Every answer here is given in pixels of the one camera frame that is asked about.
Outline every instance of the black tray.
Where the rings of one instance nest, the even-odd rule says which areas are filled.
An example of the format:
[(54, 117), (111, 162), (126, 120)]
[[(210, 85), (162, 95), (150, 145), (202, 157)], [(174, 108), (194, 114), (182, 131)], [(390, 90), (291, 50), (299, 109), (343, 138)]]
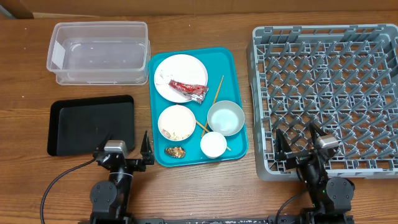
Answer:
[(132, 96), (56, 101), (50, 110), (47, 152), (51, 156), (90, 153), (108, 134), (134, 148)]

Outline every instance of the gray plastic crate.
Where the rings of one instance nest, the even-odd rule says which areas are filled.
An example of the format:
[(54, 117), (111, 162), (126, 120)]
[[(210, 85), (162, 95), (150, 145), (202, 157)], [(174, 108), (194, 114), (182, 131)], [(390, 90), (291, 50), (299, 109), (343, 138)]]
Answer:
[(248, 46), (256, 169), (295, 180), (274, 160), (275, 131), (293, 151), (312, 147), (308, 123), (341, 141), (330, 177), (398, 177), (398, 27), (257, 27)]

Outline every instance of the blue tray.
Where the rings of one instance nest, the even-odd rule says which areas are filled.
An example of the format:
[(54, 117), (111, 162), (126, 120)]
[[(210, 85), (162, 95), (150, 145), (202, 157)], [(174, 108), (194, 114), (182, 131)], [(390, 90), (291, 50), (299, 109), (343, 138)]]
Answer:
[[(218, 93), (217, 101), (230, 100), (242, 107), (241, 95), (239, 94), (238, 80), (234, 66), (234, 58), (232, 53), (223, 47), (210, 49), (186, 50), (181, 52), (170, 52), (155, 55), (149, 62), (149, 91), (150, 91), (150, 111), (152, 114), (152, 131), (154, 138), (154, 153), (157, 162), (166, 167), (186, 166), (193, 164), (204, 164), (208, 162), (220, 162), (231, 159), (240, 159), (248, 151), (248, 135), (246, 133), (246, 125), (238, 134), (226, 137), (227, 144), (231, 151), (226, 150), (225, 153), (217, 159), (209, 159), (200, 149), (200, 139), (202, 128), (196, 125), (193, 134), (186, 140), (180, 142), (169, 141), (164, 138), (157, 127), (157, 120), (161, 112), (169, 106), (175, 105), (164, 99), (155, 88), (154, 75), (156, 68), (167, 57), (176, 54), (192, 55), (199, 59), (206, 67), (208, 72), (209, 91), (205, 100), (199, 105), (190, 101), (181, 105), (190, 108), (196, 119), (203, 125), (206, 122), (207, 112), (210, 109), (213, 99), (216, 95), (221, 77), (224, 75), (223, 84)], [(166, 147), (181, 146), (187, 152), (183, 159), (175, 159), (165, 154)]]

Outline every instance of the wood grain surface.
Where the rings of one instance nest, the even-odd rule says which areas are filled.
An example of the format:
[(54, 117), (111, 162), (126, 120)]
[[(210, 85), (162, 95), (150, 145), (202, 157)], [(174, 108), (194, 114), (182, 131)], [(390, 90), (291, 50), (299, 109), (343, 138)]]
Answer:
[[(246, 114), (249, 150), (238, 161), (164, 168), (158, 164), (136, 173), (129, 211), (138, 218), (267, 217), (303, 189), (299, 182), (257, 178), (252, 140), (252, 99), (245, 49), (256, 26), (324, 24), (398, 24), (397, 11), (310, 12), (223, 16), (141, 16), (36, 19), (0, 22), (0, 223), (39, 223), (39, 206), (48, 184), (91, 155), (47, 154), (50, 106), (54, 101), (132, 95), (136, 102), (136, 142), (152, 135), (149, 86), (61, 86), (45, 63), (54, 25), (66, 21), (145, 21), (152, 55), (160, 52), (223, 46), (232, 51)], [(138, 151), (131, 157), (138, 156)], [(91, 164), (66, 175), (50, 191), (47, 223), (76, 223), (91, 213), (91, 187), (108, 172)], [(397, 223), (398, 180), (353, 179), (356, 223)], [(308, 196), (283, 213), (309, 207)]]

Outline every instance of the wooden chopstick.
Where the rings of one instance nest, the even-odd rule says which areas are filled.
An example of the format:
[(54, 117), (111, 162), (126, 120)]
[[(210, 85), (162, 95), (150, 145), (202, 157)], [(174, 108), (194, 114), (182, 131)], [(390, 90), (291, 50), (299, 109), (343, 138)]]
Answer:
[(199, 121), (197, 121), (197, 124), (201, 127), (201, 128), (203, 128), (203, 130), (204, 131), (206, 131), (206, 132), (210, 132), (209, 130), (207, 130), (207, 128), (205, 128), (201, 123), (199, 123)]
[[(214, 100), (213, 100), (213, 104), (212, 104), (212, 106), (216, 103), (216, 101), (217, 101), (217, 96), (218, 96), (218, 93), (220, 92), (220, 88), (221, 88), (221, 84), (223, 84), (223, 80), (224, 80), (224, 75), (221, 77), (221, 81), (220, 81), (220, 84), (218, 85), (218, 89), (217, 89), (217, 92), (216, 92), (216, 96), (214, 97)], [(203, 136), (205, 135), (205, 130), (206, 130), (206, 128), (207, 128), (207, 119), (206, 119), (206, 123), (205, 123), (205, 127), (203, 127), (204, 128), (204, 130), (203, 130), (203, 132), (201, 133), (201, 137), (203, 138)]]

